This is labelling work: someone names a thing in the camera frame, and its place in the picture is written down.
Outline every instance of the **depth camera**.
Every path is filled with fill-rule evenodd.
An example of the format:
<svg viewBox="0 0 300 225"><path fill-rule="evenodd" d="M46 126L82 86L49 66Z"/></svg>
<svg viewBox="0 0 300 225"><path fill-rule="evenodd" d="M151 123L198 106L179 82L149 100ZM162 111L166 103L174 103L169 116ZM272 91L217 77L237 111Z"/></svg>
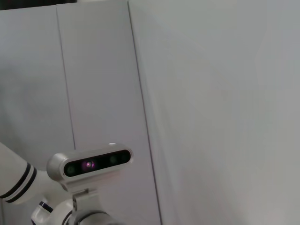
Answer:
<svg viewBox="0 0 300 225"><path fill-rule="evenodd" d="M49 177L69 192L97 186L133 161L132 150L123 144L111 143L99 149L57 153L47 164Z"/></svg>

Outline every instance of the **white cabinet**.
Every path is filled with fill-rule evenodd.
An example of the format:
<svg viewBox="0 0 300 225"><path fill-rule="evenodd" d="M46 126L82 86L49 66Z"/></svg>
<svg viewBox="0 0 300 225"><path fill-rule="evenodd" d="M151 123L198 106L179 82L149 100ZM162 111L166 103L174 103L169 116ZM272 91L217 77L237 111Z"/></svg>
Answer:
<svg viewBox="0 0 300 225"><path fill-rule="evenodd" d="M0 93L0 104L10 111L0 123L14 125L12 136L1 141L40 168L55 152L126 144L135 161L99 186L101 202L127 224L159 225L127 2L0 11L0 30L5 29L6 34L0 32L0 71L8 68L9 75L0 72L5 79L0 85L8 93ZM37 201L5 204L5 225L29 225Z"/></svg>

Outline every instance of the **camera lens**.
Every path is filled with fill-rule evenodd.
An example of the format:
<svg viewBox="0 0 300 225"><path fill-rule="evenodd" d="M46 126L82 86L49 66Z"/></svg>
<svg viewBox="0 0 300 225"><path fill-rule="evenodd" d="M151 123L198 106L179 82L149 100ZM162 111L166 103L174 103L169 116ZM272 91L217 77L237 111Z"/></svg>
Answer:
<svg viewBox="0 0 300 225"><path fill-rule="evenodd" d="M111 156L109 161L111 162L111 164L117 164L117 162L118 162L117 157L115 157L115 156Z"/></svg>
<svg viewBox="0 0 300 225"><path fill-rule="evenodd" d="M74 168L74 166L72 166L72 165L69 165L68 167L67 167L67 173L68 174L74 174L75 173L75 168Z"/></svg>
<svg viewBox="0 0 300 225"><path fill-rule="evenodd" d="M86 172L92 171L94 168L95 168L95 164L92 160L83 161L81 164L81 169Z"/></svg>
<svg viewBox="0 0 300 225"><path fill-rule="evenodd" d="M64 173L68 177L74 177L84 173L102 170L129 162L131 154L128 150L116 151L100 156L85 158L69 162L64 167Z"/></svg>

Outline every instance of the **purple lens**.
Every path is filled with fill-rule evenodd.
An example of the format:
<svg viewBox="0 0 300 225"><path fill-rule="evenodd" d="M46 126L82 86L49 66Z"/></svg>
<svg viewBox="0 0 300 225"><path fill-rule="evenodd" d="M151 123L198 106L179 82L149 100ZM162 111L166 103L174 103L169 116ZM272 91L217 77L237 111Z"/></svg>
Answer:
<svg viewBox="0 0 300 225"><path fill-rule="evenodd" d="M92 170L94 167L95 164L93 161L84 161L81 165L82 170L85 172Z"/></svg>

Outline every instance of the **panel seam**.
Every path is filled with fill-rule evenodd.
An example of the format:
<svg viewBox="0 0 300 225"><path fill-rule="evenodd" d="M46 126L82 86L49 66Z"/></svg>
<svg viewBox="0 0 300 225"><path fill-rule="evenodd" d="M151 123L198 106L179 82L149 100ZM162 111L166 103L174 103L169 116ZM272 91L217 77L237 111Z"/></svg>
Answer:
<svg viewBox="0 0 300 225"><path fill-rule="evenodd" d="M141 95L142 95L142 105L143 105L143 111L144 111L144 115L145 115L145 123L146 123L146 129L147 129L147 138L148 138L148 145L149 145L149 151L150 151L150 159L151 159L151 165L152 165L152 173L153 173L153 178L154 178L154 185L155 185L155 192L156 192L156 199L157 199L157 206L158 206L158 214L159 214L160 224L163 225L163 220L162 220L162 215L161 215L160 201L159 201L159 197L158 197L157 180L156 180L156 175L155 175L155 170L154 170L154 163L153 163L153 156L152 156L152 150L151 150L151 143L150 143L150 135L149 135L147 114L146 114L146 108L145 108L144 94L143 94L143 90L142 90L141 74L140 74L139 64L137 62L137 53L136 53L136 46L135 46L135 36L134 36L134 32L133 32L133 24L132 24L132 18L131 18L131 13L130 13L129 1L127 1L127 7L128 7L128 13L129 13L129 19L130 19L130 28L131 28L131 33L132 33L132 40L133 40L133 45L134 45L134 50L135 50L135 63L136 63L136 67L137 67L137 73L138 73L139 84L140 84Z"/></svg>
<svg viewBox="0 0 300 225"><path fill-rule="evenodd" d="M56 20L57 20L57 27L58 27L59 39L60 39L60 50L61 50L62 65L63 65L63 68L64 68L64 77L65 77L66 92L67 92L67 104L68 104L69 115L70 115L73 145L74 145L74 149L76 149L75 135L74 135L74 128L73 128L73 120L72 120L72 113L71 113L71 105L70 105L70 96L69 96L68 83L67 83L67 73L66 73L64 52L63 52L63 48L62 48L62 38L61 38L60 22L59 22L57 5L56 5Z"/></svg>

